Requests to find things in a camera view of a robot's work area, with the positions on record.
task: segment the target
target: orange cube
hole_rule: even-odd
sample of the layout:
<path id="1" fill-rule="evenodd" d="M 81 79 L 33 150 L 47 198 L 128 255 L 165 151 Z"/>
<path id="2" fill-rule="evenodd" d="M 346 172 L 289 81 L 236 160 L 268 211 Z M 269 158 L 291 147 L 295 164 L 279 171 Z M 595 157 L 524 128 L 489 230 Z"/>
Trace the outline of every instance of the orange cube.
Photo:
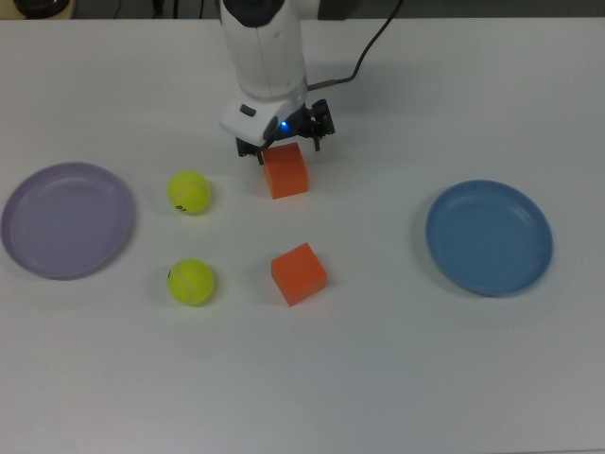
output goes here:
<path id="1" fill-rule="evenodd" d="M 308 243 L 273 260 L 271 276 L 290 306 L 320 291 L 328 280 Z"/>
<path id="2" fill-rule="evenodd" d="M 263 153 L 265 175 L 273 199 L 309 190 L 309 177 L 298 144 L 269 148 Z"/>

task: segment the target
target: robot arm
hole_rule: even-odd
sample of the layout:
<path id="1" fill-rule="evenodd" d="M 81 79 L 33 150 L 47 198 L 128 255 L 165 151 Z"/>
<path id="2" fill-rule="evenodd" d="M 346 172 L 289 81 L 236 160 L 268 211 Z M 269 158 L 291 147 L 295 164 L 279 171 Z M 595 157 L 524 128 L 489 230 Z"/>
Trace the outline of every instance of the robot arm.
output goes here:
<path id="1" fill-rule="evenodd" d="M 237 84 L 220 123 L 237 139 L 240 156 L 300 135 L 319 140 L 334 133 L 323 100 L 307 97 L 301 19 L 345 19 L 361 0 L 219 0 Z"/>

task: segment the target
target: lavender plate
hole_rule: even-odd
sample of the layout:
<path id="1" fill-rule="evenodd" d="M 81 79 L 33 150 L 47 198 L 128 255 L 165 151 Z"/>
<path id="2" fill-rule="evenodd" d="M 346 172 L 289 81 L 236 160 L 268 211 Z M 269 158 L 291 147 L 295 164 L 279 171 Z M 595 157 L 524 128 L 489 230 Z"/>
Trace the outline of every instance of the lavender plate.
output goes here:
<path id="1" fill-rule="evenodd" d="M 108 261 L 129 236 L 128 189 L 111 172 L 85 163 L 44 168 L 22 182 L 2 213 L 2 243 L 22 268 L 69 279 Z"/>

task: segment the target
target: plastic plate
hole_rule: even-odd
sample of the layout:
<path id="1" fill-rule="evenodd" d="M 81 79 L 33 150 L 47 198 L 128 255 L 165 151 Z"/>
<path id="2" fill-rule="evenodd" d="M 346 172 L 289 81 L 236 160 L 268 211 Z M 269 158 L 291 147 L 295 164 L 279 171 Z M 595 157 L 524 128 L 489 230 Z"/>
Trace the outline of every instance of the plastic plate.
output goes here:
<path id="1" fill-rule="evenodd" d="M 2 214 L 2 243 L 28 271 L 74 278 L 112 257 L 131 223 L 130 194 L 115 175 L 65 163 L 40 170 L 15 189 Z"/>
<path id="2" fill-rule="evenodd" d="M 488 296 L 529 288 L 553 253 L 550 227 L 538 206 L 518 190 L 489 181 L 443 192 L 428 214 L 426 240 L 450 279 Z"/>

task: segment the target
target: tennis ball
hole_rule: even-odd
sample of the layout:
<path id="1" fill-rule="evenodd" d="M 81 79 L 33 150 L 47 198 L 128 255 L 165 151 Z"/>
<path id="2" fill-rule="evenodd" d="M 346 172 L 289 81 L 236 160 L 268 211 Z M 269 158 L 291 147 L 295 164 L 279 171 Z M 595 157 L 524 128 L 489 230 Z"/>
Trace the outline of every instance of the tennis ball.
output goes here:
<path id="1" fill-rule="evenodd" d="M 210 185 L 195 170 L 185 170 L 170 179 L 167 195 L 177 210 L 193 215 L 203 210 L 210 201 Z"/>
<path id="2" fill-rule="evenodd" d="M 204 262 L 187 258 L 172 267 L 167 284 L 175 300 L 188 306 L 201 306 L 213 292 L 215 278 Z"/>

